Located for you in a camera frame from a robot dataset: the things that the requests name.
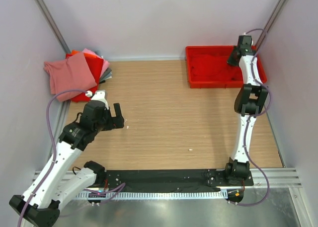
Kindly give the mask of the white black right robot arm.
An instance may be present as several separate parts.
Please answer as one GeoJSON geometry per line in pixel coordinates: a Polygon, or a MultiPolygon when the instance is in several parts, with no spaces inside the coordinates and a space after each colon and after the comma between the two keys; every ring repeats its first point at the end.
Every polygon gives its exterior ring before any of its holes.
{"type": "Polygon", "coordinates": [[[256,50],[252,45],[251,36],[240,35],[227,60],[229,65],[240,68],[243,78],[243,85],[234,103],[239,120],[236,145],[224,172],[224,180],[229,185],[240,185],[251,180],[248,158],[251,136],[256,118],[261,114],[268,96],[258,72],[256,50]]]}

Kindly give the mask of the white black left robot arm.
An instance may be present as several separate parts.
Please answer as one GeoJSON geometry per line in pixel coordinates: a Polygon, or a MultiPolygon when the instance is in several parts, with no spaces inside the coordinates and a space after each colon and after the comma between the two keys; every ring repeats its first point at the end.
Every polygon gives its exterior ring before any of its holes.
{"type": "Polygon", "coordinates": [[[115,116],[105,102],[91,100],[75,121],[63,128],[53,155],[33,184],[22,194],[13,195],[9,205],[35,227],[51,227],[59,218],[64,206],[79,192],[89,186],[100,187],[106,180],[105,168],[87,162],[65,184],[60,184],[73,162],[83,153],[101,131],[124,127],[124,117],[119,103],[114,105],[115,116]]]}

